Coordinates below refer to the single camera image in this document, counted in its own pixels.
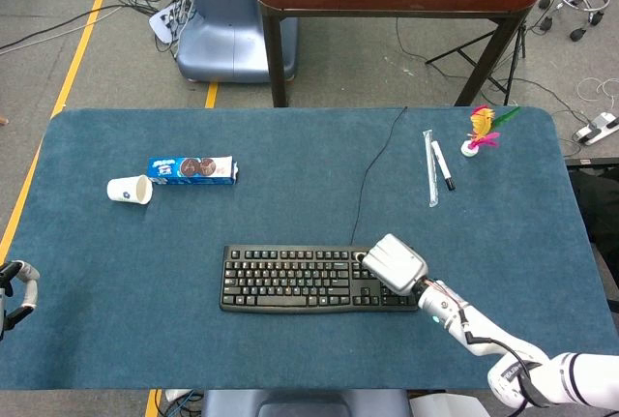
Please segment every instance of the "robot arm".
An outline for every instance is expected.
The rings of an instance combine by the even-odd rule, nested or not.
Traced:
[[[21,306],[7,314],[5,298],[13,296],[11,280],[14,277],[24,282],[26,289]],[[5,331],[13,330],[17,323],[37,307],[39,298],[38,279],[39,272],[37,269],[23,260],[12,260],[0,267],[0,313],[2,313],[3,318],[0,323],[0,340],[4,338]]]
[[[420,309],[477,356],[503,357],[490,369],[488,384],[510,407],[547,407],[565,402],[619,410],[619,356],[564,353],[550,360],[480,313],[440,281],[427,277],[426,262],[388,234],[363,264],[399,295],[414,292]]]

